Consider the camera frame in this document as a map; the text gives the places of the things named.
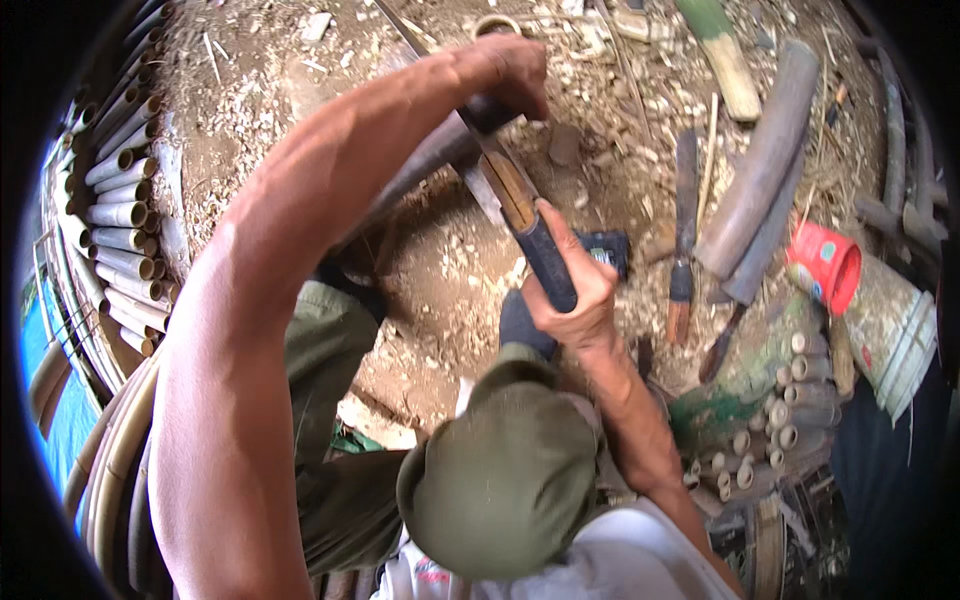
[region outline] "knife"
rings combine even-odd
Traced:
[[[670,305],[667,309],[666,339],[686,343],[693,297],[690,253],[697,235],[697,134],[684,130],[677,136],[677,244],[670,272]]]
[[[420,40],[414,36],[385,0],[373,1],[419,58],[430,56]],[[482,179],[486,180],[489,189],[499,201],[500,212],[506,221],[507,229],[526,255],[527,262],[540,280],[540,285],[543,286],[543,291],[550,299],[550,303],[558,312],[568,313],[577,305],[577,291],[573,287],[566,263],[560,256],[560,251],[557,250],[557,244],[550,235],[550,229],[547,228],[534,204],[540,194],[526,173],[511,158],[507,149],[496,139],[495,134],[482,133],[485,128],[474,116],[476,111],[472,108],[480,106],[480,103],[489,104],[496,101],[487,96],[474,96],[466,105],[457,108],[457,113],[480,148],[481,154],[476,166]],[[457,169],[457,171],[470,183],[470,179],[465,177],[464,169]],[[475,181],[476,173],[471,175]]]

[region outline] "machete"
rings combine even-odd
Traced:
[[[419,58],[430,56],[420,40],[385,0],[373,1]],[[454,168],[477,196],[481,206],[485,200],[489,200],[488,191],[492,192],[500,204],[507,228],[526,255],[527,262],[540,280],[550,303],[559,312],[570,312],[577,305],[577,291],[570,280],[564,259],[557,250],[557,244],[534,204],[540,194],[496,136],[480,133],[475,113],[471,109],[471,106],[477,103],[495,102],[489,97],[475,96],[465,106],[457,108],[457,113],[479,145],[481,154],[476,163],[479,175],[476,171],[471,172],[470,166],[454,165]],[[480,185],[478,180],[485,180],[487,185]],[[478,194],[477,187],[484,191]]]

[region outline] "white shirt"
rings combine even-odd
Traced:
[[[386,564],[372,600],[447,600],[450,572],[411,541]],[[472,582],[470,600],[735,599],[713,566],[647,498],[588,523],[561,560],[516,581]]]

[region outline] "bamboo pile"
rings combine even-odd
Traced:
[[[156,211],[151,147],[163,123],[153,61],[162,56],[176,9],[173,2],[144,2],[113,57],[112,90],[78,91],[64,123],[53,193],[86,297],[144,356],[156,351],[180,292],[160,249],[163,215]]]

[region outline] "stack of bamboo tubes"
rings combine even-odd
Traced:
[[[144,356],[166,332],[180,292],[166,278],[151,209],[157,160],[151,142],[161,127],[161,99],[151,93],[152,61],[162,53],[173,2],[147,0],[132,16],[115,61],[116,83],[104,102],[81,89],[61,138],[54,199],[64,238],[75,255],[86,296],[120,325],[120,338]],[[87,202],[84,209],[82,199]]]
[[[798,331],[790,343],[792,362],[777,369],[774,390],[747,428],[735,432],[731,447],[693,461],[697,483],[708,488],[695,496],[704,499],[702,508],[715,508],[712,500],[761,497],[781,477],[801,481],[828,461],[842,404],[852,395],[841,396],[831,381],[823,335]]]

